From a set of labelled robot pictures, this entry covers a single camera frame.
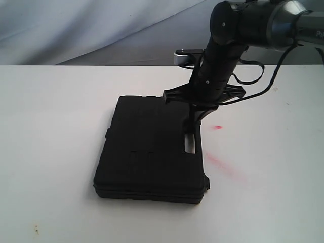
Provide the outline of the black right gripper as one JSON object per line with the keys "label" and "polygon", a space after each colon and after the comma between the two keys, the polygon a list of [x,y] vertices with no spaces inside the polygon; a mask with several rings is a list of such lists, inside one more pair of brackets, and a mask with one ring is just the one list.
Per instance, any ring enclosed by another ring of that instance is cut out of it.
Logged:
{"label": "black right gripper", "polygon": [[242,86],[228,84],[238,61],[238,58],[231,58],[222,63],[212,63],[201,58],[201,64],[196,64],[189,83],[165,90],[164,101],[189,104],[185,126],[200,125],[205,116],[216,111],[224,102],[244,97],[246,92]]}

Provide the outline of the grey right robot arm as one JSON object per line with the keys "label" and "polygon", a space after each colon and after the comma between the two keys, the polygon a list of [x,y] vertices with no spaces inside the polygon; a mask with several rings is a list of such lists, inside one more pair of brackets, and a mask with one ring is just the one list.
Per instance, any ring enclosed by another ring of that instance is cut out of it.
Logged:
{"label": "grey right robot arm", "polygon": [[166,103],[189,105],[188,128],[219,106],[247,100],[248,82],[229,84],[242,55],[251,46],[282,51],[278,65],[298,46],[323,54],[323,12],[306,9],[299,1],[222,1],[210,17],[211,37],[204,49],[178,49],[175,64],[192,70],[187,84],[164,91]]}

